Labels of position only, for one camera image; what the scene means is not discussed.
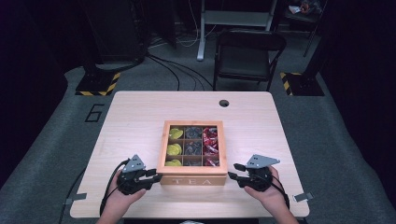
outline gray carpet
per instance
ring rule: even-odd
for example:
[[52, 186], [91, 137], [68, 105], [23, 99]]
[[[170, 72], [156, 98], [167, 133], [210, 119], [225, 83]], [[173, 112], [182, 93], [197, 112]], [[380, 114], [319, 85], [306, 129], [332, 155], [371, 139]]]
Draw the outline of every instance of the gray carpet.
[[[306, 38], [285, 35], [288, 46], [280, 58], [270, 92], [274, 95], [290, 150], [309, 201], [308, 223], [396, 223], [391, 206], [373, 169], [366, 164], [350, 138], [343, 120], [318, 74], [325, 96], [288, 96], [280, 72], [303, 72], [318, 43], [303, 58]], [[172, 49], [160, 45], [149, 52], [198, 71], [209, 82], [213, 77], [214, 38], [207, 41], [205, 60], [196, 61], [198, 43]], [[118, 67], [108, 64], [104, 67]], [[193, 91], [195, 81], [177, 71], [181, 91]], [[106, 118], [113, 94], [76, 96], [75, 88], [83, 77], [82, 68], [65, 74], [68, 90], [47, 125], [0, 191], [0, 223], [57, 223], [64, 198], [78, 174], [87, 165], [96, 138]], [[205, 91], [209, 84], [201, 79]], [[219, 91], [262, 91], [255, 82], [220, 80]], [[199, 82], [195, 89], [203, 91]], [[176, 91], [176, 78], [161, 65], [146, 59], [124, 71], [115, 91]], [[93, 105], [102, 111], [98, 122], [85, 122]], [[70, 205], [62, 223], [94, 223], [95, 219], [73, 219]], [[273, 223], [260, 219], [260, 223]]]

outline metal chair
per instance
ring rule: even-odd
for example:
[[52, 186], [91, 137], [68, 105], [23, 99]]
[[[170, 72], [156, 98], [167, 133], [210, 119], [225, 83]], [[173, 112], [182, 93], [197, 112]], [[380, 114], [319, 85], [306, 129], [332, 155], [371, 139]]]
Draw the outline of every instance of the metal chair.
[[270, 90], [277, 60], [286, 39], [277, 33], [232, 29], [219, 35], [216, 44], [213, 91], [219, 77], [267, 82]]

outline black curtain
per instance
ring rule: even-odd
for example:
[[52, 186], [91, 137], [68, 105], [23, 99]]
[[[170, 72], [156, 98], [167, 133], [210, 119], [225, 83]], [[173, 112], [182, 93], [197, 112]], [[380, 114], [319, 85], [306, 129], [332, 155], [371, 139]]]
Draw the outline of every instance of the black curtain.
[[0, 30], [3, 186], [62, 100], [64, 73], [81, 66], [80, 44], [100, 60], [77, 0], [1, 1]]
[[396, 3], [334, 3], [344, 17], [333, 24], [338, 36], [326, 43], [332, 50], [321, 74], [350, 135], [396, 207]]

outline black cable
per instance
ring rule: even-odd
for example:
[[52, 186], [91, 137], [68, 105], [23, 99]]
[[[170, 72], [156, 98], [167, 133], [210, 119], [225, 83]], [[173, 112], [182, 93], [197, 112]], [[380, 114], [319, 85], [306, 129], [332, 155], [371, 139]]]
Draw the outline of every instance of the black cable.
[[61, 215], [59, 216], [59, 224], [62, 223], [62, 218], [64, 217], [64, 208], [66, 207], [66, 203], [65, 201], [69, 198], [70, 193], [72, 192], [74, 186], [76, 185], [77, 181], [79, 180], [79, 178], [82, 176], [82, 174], [84, 174], [85, 170], [87, 169], [87, 167], [85, 167], [81, 173], [79, 173], [79, 175], [77, 176], [77, 178], [75, 179], [75, 181], [73, 182], [73, 185], [70, 187], [69, 191], [67, 192], [67, 196], [66, 199], [64, 200], [64, 206], [62, 207], [62, 211], [61, 211]]
[[158, 38], [157, 40], [150, 42], [149, 46], [152, 47], [152, 46], [160, 45], [163, 43], [166, 43], [166, 42], [162, 38]]
[[150, 58], [152, 61], [162, 65], [163, 67], [165, 67], [166, 69], [168, 69], [177, 79], [177, 90], [180, 90], [180, 79], [178, 79], [178, 76], [176, 75], [176, 73], [174, 71], [172, 71], [172, 69], [170, 69], [169, 67], [167, 67], [165, 64], [160, 63], [157, 59], [151, 57], [150, 55], [148, 55], [148, 58]]
[[180, 72], [186, 74], [187, 76], [191, 77], [191, 79], [194, 81], [194, 88], [192, 89], [193, 91], [196, 90], [196, 87], [197, 87], [197, 80], [201, 83], [201, 86], [202, 86], [203, 90], [205, 90], [205, 89], [204, 89], [204, 85], [202, 84], [202, 82], [201, 82], [197, 77], [195, 77], [195, 76], [193, 76], [193, 75], [187, 73], [186, 71], [183, 71], [181, 68], [175, 66], [175, 65], [172, 64], [172, 63], [167, 63], [167, 64], [168, 64], [169, 66], [172, 66], [172, 67], [176, 68], [178, 71], [180, 71]]
[[265, 178], [263, 178], [263, 177], [261, 177], [261, 176], [259, 176], [259, 175], [254, 175], [254, 177], [258, 177], [259, 179], [261, 179], [261, 180], [267, 182], [268, 184], [270, 184], [271, 186], [273, 186], [275, 189], [277, 189], [277, 190], [283, 195], [283, 198], [285, 199], [286, 206], [290, 209], [290, 200], [289, 200], [289, 196], [288, 196], [288, 194], [286, 193], [285, 189], [283, 188], [282, 183], [280, 183], [279, 179], [277, 179], [276, 177], [274, 177], [273, 175], [271, 175], [271, 177], [274, 178], [274, 179], [280, 184], [280, 187], [281, 187], [282, 189], [281, 189], [280, 187], [278, 187], [276, 184], [274, 184], [273, 182], [270, 183], [267, 179], [265, 179]]
[[128, 164], [128, 161], [129, 161], [129, 160], [130, 160], [130, 159], [128, 159], [128, 160], [126, 160], [126, 161], [122, 161], [122, 162], [116, 167], [116, 169], [114, 169], [113, 174], [111, 174], [111, 177], [110, 177], [110, 179], [108, 180], [108, 183], [107, 183], [105, 195], [103, 196], [102, 202], [101, 202], [101, 204], [100, 204], [100, 209], [99, 209], [99, 215], [100, 215], [100, 216], [102, 215], [102, 212], [103, 212], [103, 210], [105, 209], [105, 206], [106, 206], [106, 202], [107, 202], [108, 197], [110, 196], [110, 194], [112, 194], [112, 193], [114, 192], [114, 190], [117, 189], [117, 188], [113, 189], [113, 190], [111, 191], [111, 193], [109, 193], [109, 194], [107, 195], [108, 190], [110, 189], [111, 181], [113, 181], [114, 175], [116, 175], [117, 171], [120, 169], [120, 167], [121, 167], [122, 165]]
[[157, 60], [161, 60], [161, 61], [166, 62], [166, 63], [173, 63], [173, 64], [176, 64], [176, 65], [181, 66], [181, 67], [183, 67], [183, 68], [186, 68], [186, 69], [192, 71], [193, 73], [197, 74], [198, 76], [200, 76], [204, 81], [206, 81], [207, 84], [209, 84], [210, 87], [213, 88], [212, 83], [210, 83], [204, 76], [202, 76], [202, 75], [201, 75], [200, 73], [198, 73], [197, 71], [195, 71], [195, 70], [193, 70], [193, 69], [191, 69], [191, 68], [189, 68], [189, 67], [187, 67], [187, 66], [185, 66], [185, 65], [183, 65], [183, 64], [175, 63], [175, 62], [172, 62], [172, 61], [169, 61], [169, 60], [165, 60], [165, 59], [159, 58], [159, 57], [157, 57], [157, 56], [155, 56], [155, 55], [152, 55], [152, 54], [150, 54], [150, 53], [148, 53], [148, 56], [149, 56], [149, 57], [153, 57], [153, 58], [155, 58], [155, 59], [157, 59]]

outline yellow object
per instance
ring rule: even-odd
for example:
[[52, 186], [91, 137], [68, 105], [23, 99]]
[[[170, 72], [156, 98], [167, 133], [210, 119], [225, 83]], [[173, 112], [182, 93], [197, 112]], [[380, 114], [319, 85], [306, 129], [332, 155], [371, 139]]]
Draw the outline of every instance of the yellow object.
[[171, 156], [176, 156], [180, 153], [180, 149], [174, 145], [169, 145], [166, 148], [166, 154], [171, 155]]
[[179, 150], [179, 152], [178, 152], [177, 155], [181, 155], [181, 151], [182, 151], [182, 150], [181, 150], [181, 146], [180, 146], [178, 143], [174, 143], [173, 146], [177, 147], [178, 150]]
[[178, 139], [179, 137], [181, 137], [181, 135], [183, 135], [183, 131], [178, 130], [175, 133], [170, 134], [170, 138], [171, 139]]
[[174, 133], [176, 133], [176, 132], [178, 132], [178, 129], [171, 129], [171, 130], [169, 131], [169, 134], [172, 135], [172, 134], [174, 134]]
[[177, 165], [172, 161], [166, 161], [165, 166], [177, 166]]
[[181, 161], [179, 160], [172, 160], [172, 163], [174, 163], [176, 166], [181, 166]]

